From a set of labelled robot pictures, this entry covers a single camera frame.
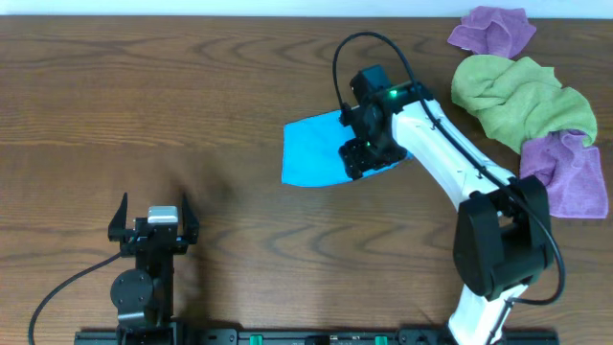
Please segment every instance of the folded blue cloth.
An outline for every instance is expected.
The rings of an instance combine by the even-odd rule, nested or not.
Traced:
[[[327,187],[351,182],[338,149],[355,138],[350,126],[338,121],[340,110],[313,116],[284,127],[284,165],[281,181],[298,187]],[[364,172],[368,177],[378,171]]]

